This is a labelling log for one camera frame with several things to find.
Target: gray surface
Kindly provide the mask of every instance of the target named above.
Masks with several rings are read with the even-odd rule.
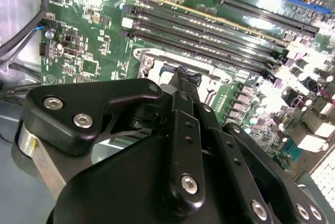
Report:
[[[0,114],[18,119],[21,108],[0,103]],[[17,122],[0,118],[1,134],[13,141]],[[44,183],[19,170],[10,156],[11,146],[0,142],[0,223],[45,224],[54,200]]]

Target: black cable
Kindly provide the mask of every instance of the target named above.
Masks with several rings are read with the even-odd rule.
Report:
[[[9,140],[5,139],[4,136],[0,133],[0,141],[2,143],[8,144],[8,145],[13,145],[13,142],[10,142]]]
[[[33,71],[21,64],[18,63],[12,63],[8,66],[10,69],[12,70],[16,70],[16,71],[20,71],[23,72],[25,74],[27,74],[28,76],[31,76],[33,79],[37,79],[37,80],[41,80],[41,73],[37,72],[37,71]]]
[[[15,86],[7,89],[3,89],[0,91],[0,97],[4,96],[13,96],[13,95],[23,95],[30,91],[31,89],[40,86],[41,83],[37,84],[26,84],[26,85],[20,85],[20,86]]]
[[[2,58],[15,46],[17,46],[25,36],[27,36],[38,26],[48,9],[48,5],[49,0],[41,0],[40,10],[38,11],[37,15],[22,30],[20,30],[15,36],[13,36],[9,41],[0,47],[0,58]]]
[[[20,54],[20,52],[22,51],[22,49],[29,43],[30,39],[35,35],[36,30],[33,30],[27,37],[26,39],[19,45],[19,47],[17,47],[17,49],[14,51],[14,53],[7,58],[6,60],[4,60],[2,63],[0,63],[0,70],[6,66],[8,66],[9,64],[13,63],[14,60],[17,58],[17,56]]]

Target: motherboard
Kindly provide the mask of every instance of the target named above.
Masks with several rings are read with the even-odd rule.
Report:
[[[198,73],[199,98],[283,168],[335,127],[335,0],[50,0],[46,85]]]

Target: blue wire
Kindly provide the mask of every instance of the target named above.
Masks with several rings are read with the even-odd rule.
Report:
[[[40,30],[40,29],[44,29],[44,26],[40,26],[40,27],[36,27],[35,29],[33,29],[34,31]]]

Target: capacitor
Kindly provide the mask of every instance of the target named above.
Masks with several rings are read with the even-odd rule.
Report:
[[[286,142],[288,140],[288,137],[282,131],[277,131],[277,136],[282,142]]]
[[[304,105],[304,103],[302,103],[302,102],[300,102],[300,103],[298,104],[298,108],[300,108],[300,110],[301,110],[302,112],[305,112],[305,111],[307,110],[307,106]]]
[[[312,71],[314,69],[313,65],[310,63],[307,63],[305,60],[303,59],[299,59],[298,61],[296,61],[297,66],[299,66],[300,68],[302,68],[304,71]]]
[[[251,129],[248,125],[243,125],[241,128],[246,132],[246,134],[251,133]]]
[[[269,103],[268,97],[262,93],[258,95],[258,98],[260,99],[261,105],[267,105]]]
[[[295,75],[299,81],[303,81],[308,77],[308,75],[305,72],[301,71],[297,67],[293,67],[291,70],[291,73]]]
[[[279,128],[282,129],[284,127],[284,124],[277,116],[273,117],[272,119],[276,123],[276,125],[278,125]]]
[[[310,77],[306,78],[302,84],[304,87],[306,87],[310,92],[318,94],[320,92],[320,85],[318,83],[311,79]]]
[[[51,31],[51,30],[47,30],[45,33],[44,33],[45,37],[48,38],[48,39],[53,39],[54,38],[54,33]]]
[[[315,74],[318,74],[322,79],[324,79],[326,82],[331,82],[333,81],[333,76],[328,73],[327,71],[323,71],[321,69],[316,68],[314,70]]]
[[[247,115],[247,119],[251,125],[256,125],[258,122],[257,117],[254,114]]]
[[[252,108],[258,115],[263,114],[265,112],[265,109],[258,103],[255,103]]]
[[[306,105],[306,106],[310,106],[312,104],[312,100],[309,99],[307,96],[303,96],[301,101]]]

